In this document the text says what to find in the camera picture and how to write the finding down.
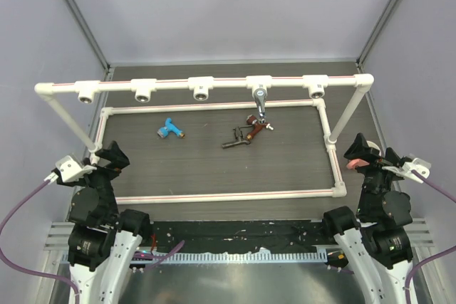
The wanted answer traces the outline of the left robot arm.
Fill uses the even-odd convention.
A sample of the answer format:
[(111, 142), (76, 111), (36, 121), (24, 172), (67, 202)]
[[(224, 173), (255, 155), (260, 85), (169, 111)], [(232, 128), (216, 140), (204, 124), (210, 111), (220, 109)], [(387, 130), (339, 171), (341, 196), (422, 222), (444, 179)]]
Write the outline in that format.
[(73, 223), (68, 238), (71, 281), (78, 303), (118, 303), (120, 290), (138, 246), (152, 236), (150, 216), (142, 211), (119, 211), (111, 184), (130, 160), (112, 141), (95, 153), (104, 166), (89, 159), (79, 162), (68, 155), (57, 162), (57, 182), (77, 187), (71, 199), (68, 220)]

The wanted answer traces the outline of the white PVC pipe frame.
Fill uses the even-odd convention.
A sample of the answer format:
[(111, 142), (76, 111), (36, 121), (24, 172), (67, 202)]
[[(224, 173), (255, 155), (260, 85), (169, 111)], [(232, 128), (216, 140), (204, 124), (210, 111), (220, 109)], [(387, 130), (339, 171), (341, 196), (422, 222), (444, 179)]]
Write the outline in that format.
[[(374, 83), (371, 74), (345, 76), (303, 75), (294, 77), (273, 77), (270, 75), (250, 75), (243, 78), (214, 78), (199, 76), (187, 79), (157, 80), (133, 79), (127, 81), (79, 80), (74, 83), (38, 83), (36, 94), (56, 112), (70, 130), (88, 148), (90, 162), (94, 163), (95, 153), (102, 147), (108, 118), (113, 115), (159, 112), (189, 112), (208, 110), (254, 109), (255, 101), (240, 103), (206, 103), (209, 92), (218, 88), (242, 88), (250, 90), (266, 88), (265, 108), (314, 107), (318, 111), (323, 130), (323, 141), (329, 158), (334, 186), (330, 189), (310, 189), (293, 191), (189, 194), (169, 196), (121, 196), (116, 199), (121, 205), (192, 203), (216, 201), (249, 201), (267, 199), (305, 199), (318, 197), (344, 197), (347, 188), (336, 154), (336, 142), (348, 121), (354, 114), (364, 95)], [(355, 92), (348, 102), (336, 126), (331, 128), (326, 114), (323, 96), (325, 89), (332, 86), (352, 86)], [(197, 103), (194, 105), (148, 106), (153, 92), (161, 90), (190, 90)], [(95, 137), (89, 135), (72, 118), (69, 112), (55, 99), (56, 94), (75, 93), (85, 104), (91, 103), (97, 94), (130, 91), (139, 102), (137, 107), (103, 108)]]

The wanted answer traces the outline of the dark bronze faucet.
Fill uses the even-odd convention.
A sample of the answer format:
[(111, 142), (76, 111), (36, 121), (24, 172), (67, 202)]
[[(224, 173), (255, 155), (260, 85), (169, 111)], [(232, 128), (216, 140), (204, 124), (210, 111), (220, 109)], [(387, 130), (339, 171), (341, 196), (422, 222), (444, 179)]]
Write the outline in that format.
[(240, 126), (235, 127), (233, 129), (233, 131), (234, 131), (234, 141), (222, 143), (222, 149), (251, 144), (251, 142), (247, 138), (244, 137), (243, 132), (242, 132), (242, 127), (240, 127)]

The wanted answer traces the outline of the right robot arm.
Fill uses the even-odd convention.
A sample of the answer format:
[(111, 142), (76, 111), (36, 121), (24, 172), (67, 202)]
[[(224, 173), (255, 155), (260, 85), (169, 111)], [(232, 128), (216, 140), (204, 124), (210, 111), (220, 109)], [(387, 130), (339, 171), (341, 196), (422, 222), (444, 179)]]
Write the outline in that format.
[(413, 221), (410, 196), (393, 189), (393, 182), (402, 178), (391, 171), (407, 158), (390, 147), (381, 153), (361, 133), (344, 157), (347, 167), (364, 177), (358, 207), (325, 212), (321, 233), (341, 247), (343, 265), (351, 267), (366, 303), (416, 303), (414, 284), (405, 281), (413, 268), (405, 231)]

